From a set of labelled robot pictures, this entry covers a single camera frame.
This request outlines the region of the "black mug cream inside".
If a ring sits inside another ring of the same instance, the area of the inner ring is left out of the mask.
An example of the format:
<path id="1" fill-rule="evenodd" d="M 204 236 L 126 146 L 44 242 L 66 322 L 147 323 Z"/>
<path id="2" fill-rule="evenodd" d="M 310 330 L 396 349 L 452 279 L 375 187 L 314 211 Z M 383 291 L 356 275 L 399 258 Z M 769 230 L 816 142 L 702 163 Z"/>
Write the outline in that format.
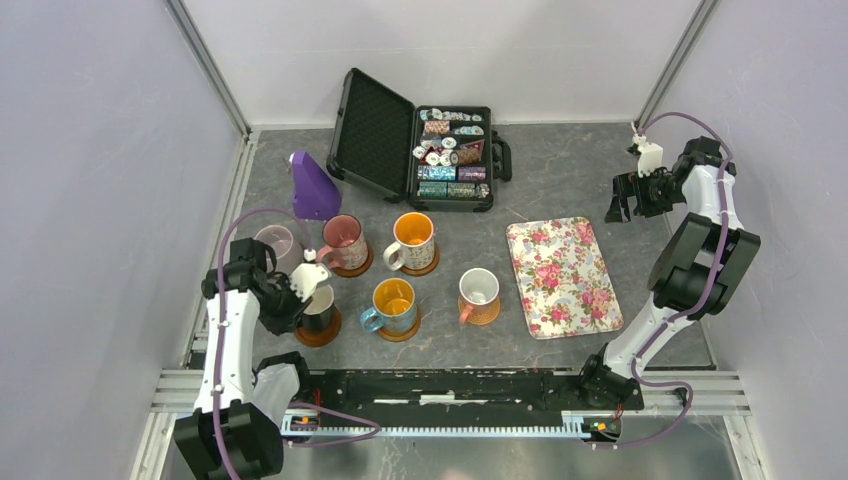
<path id="1" fill-rule="evenodd" d="M 335 293 L 331 285 L 318 287 L 311 297 L 311 302 L 303 312 L 301 327 L 310 334 L 327 330 L 335 311 Z"/>

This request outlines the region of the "brown wooden coaster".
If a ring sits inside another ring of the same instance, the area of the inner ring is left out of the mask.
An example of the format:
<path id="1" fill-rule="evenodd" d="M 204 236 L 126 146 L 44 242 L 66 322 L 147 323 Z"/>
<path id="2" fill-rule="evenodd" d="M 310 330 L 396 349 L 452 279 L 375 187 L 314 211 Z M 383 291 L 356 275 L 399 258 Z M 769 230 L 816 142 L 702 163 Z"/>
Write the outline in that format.
<path id="1" fill-rule="evenodd" d="M 332 309 L 329 325 L 320 331 L 313 331 L 304 326 L 294 331 L 295 338 L 303 345 L 318 348 L 332 342 L 339 334 L 342 327 L 342 315 L 337 308 Z"/>
<path id="2" fill-rule="evenodd" d="M 432 272 L 438 266 L 439 262 L 440 262 L 440 250 L 439 250 L 438 246 L 435 246 L 433 260 L 427 266 L 425 266 L 421 269 L 412 269 L 412 268 L 409 268 L 407 266 L 402 266 L 400 268 L 400 271 L 402 273 L 406 274 L 406 275 L 410 275 L 410 276 L 414 276 L 414 277 L 424 276 L 424 275 L 427 275 L 430 272 Z"/>
<path id="3" fill-rule="evenodd" d="M 372 247 L 370 245 L 368 245 L 367 246 L 366 260 L 360 267 L 358 267 L 356 269 L 344 269 L 344 268 L 341 268 L 341 267 L 332 267 L 331 271 L 334 274 L 336 274 L 337 276 L 340 276 L 340 277 L 343 277 L 343 278 L 354 278 L 354 277 L 358 277 L 358 276 L 364 274 L 365 272 L 367 272 L 368 269 L 371 267 L 373 261 L 374 261 L 374 251 L 373 251 Z"/>
<path id="4" fill-rule="evenodd" d="M 381 338 L 383 338 L 384 340 L 387 340 L 387 341 L 390 341 L 390 342 L 404 342 L 404 341 L 412 338 L 418 332 L 418 330 L 420 329 L 421 323 L 422 323 L 421 316 L 417 315 L 415 322 L 413 323 L 412 327 L 409 330 L 407 330 L 406 332 L 393 333 L 393 332 L 386 330 L 384 327 L 381 327 L 380 329 L 377 330 L 377 334 Z"/>

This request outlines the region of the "lavender ceramic mug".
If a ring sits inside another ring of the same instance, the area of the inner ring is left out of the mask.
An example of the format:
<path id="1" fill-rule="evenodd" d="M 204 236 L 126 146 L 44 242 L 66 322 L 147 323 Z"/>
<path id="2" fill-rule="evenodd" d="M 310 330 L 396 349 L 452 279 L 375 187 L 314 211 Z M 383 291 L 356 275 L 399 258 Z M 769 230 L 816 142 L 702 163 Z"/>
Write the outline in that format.
<path id="1" fill-rule="evenodd" d="M 303 261 L 303 246 L 287 227 L 266 226 L 254 235 L 254 239 L 273 250 L 272 254 L 266 254 L 268 273 L 291 275 Z"/>

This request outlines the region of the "pink ceramic mug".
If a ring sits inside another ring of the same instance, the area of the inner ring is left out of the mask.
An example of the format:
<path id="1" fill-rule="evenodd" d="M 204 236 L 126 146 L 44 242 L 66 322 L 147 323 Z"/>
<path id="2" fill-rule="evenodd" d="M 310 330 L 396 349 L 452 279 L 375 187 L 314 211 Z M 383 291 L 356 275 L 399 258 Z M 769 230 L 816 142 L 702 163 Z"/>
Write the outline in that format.
<path id="1" fill-rule="evenodd" d="M 328 220 L 322 230 L 325 243 L 317 251 L 316 261 L 329 268 L 356 269 L 367 257 L 367 241 L 357 218 L 348 214 Z"/>

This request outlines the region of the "blue mug yellow inside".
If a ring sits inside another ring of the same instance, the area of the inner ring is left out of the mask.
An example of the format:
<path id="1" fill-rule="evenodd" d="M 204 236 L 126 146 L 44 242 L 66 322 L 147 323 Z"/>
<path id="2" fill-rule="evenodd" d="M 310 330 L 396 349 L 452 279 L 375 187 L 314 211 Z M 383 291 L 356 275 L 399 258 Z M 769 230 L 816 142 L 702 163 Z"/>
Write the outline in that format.
<path id="1" fill-rule="evenodd" d="M 372 306 L 360 315 L 359 322 L 368 333 L 376 333 L 381 327 L 393 333 L 403 333 L 412 327 L 417 315 L 412 285 L 401 278 L 390 278 L 375 287 Z"/>

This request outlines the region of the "floral rectangular tray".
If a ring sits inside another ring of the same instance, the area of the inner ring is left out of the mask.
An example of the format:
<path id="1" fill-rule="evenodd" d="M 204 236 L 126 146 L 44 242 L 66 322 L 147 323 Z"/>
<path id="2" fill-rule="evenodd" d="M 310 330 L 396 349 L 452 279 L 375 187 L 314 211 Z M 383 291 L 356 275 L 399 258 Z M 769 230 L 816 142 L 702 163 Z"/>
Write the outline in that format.
<path id="1" fill-rule="evenodd" d="M 506 228 L 506 239 L 532 338 L 601 334 L 624 326 L 588 218 L 514 223 Z"/>

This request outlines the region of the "floral mug orange inside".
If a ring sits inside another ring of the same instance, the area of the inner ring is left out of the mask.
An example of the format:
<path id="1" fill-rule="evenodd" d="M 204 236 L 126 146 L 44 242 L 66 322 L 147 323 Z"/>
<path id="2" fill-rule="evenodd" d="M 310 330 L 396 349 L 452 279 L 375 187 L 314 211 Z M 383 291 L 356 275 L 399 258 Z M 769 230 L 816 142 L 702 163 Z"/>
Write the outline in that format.
<path id="1" fill-rule="evenodd" d="M 385 248 L 382 259 L 387 268 L 400 270 L 402 266 L 421 269 L 432 260 L 436 246 L 432 220 L 423 213 L 409 212 L 393 224 L 394 241 Z"/>

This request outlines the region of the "white ceramic mug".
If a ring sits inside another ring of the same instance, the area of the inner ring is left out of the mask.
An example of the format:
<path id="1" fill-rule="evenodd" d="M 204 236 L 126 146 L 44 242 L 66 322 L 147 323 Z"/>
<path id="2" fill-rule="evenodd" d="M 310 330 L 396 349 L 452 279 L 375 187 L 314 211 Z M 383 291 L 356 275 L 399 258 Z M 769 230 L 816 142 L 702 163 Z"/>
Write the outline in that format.
<path id="1" fill-rule="evenodd" d="M 499 298 L 500 284 L 493 272 L 484 268 L 472 268 L 463 273 L 458 282 L 459 297 L 484 305 Z"/>

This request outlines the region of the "woven rattan round coaster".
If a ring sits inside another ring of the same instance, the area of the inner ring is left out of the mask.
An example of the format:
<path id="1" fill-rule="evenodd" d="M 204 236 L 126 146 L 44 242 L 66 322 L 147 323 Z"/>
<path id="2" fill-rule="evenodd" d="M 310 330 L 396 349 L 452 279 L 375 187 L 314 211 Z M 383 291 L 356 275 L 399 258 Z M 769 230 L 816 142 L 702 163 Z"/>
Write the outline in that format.
<path id="1" fill-rule="evenodd" d="M 501 311 L 501 300 L 496 297 L 484 305 L 467 301 L 463 296 L 458 298 L 459 322 L 483 326 L 493 322 Z"/>

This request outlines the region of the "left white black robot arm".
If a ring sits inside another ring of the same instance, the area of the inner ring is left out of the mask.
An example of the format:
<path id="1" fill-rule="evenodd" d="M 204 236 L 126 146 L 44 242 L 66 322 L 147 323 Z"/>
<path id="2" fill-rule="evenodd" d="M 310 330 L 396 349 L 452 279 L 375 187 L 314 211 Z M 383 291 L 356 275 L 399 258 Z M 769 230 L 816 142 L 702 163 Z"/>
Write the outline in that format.
<path id="1" fill-rule="evenodd" d="M 314 381 L 297 355 L 252 369 L 258 325 L 276 334 L 295 330 L 317 284 L 303 264 L 296 279 L 273 275 L 272 248 L 255 239 L 231 242 L 229 260 L 201 282 L 209 315 L 209 345 L 192 412 L 175 423 L 174 441 L 197 479 L 259 479 L 281 471 L 285 407 L 302 407 Z"/>

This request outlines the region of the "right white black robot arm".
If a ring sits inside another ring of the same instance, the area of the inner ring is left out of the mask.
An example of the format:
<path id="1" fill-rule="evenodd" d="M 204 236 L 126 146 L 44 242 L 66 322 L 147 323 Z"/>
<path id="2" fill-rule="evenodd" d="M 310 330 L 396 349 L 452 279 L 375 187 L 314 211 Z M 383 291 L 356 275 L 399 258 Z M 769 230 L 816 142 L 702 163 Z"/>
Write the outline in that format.
<path id="1" fill-rule="evenodd" d="M 612 181 L 607 223 L 672 211 L 687 213 L 657 258 L 647 281 L 650 298 L 631 324 L 584 364 L 577 382 L 591 408 L 635 406 L 647 363 L 677 333 L 721 313 L 762 245 L 735 211 L 736 166 L 720 141 L 689 140 L 671 168 L 643 162 Z"/>

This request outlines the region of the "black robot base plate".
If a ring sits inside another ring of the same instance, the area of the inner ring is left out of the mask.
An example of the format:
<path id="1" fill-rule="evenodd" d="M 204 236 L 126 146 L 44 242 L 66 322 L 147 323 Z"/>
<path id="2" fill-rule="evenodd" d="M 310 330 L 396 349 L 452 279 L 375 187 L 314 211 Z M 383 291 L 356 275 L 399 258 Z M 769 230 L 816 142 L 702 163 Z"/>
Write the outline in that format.
<path id="1" fill-rule="evenodd" d="M 360 417 L 391 427 L 553 427 L 564 412 L 638 411 L 633 380 L 603 387 L 597 377 L 551 368 L 311 370 L 295 400 L 343 413 L 322 427 L 351 427 Z"/>

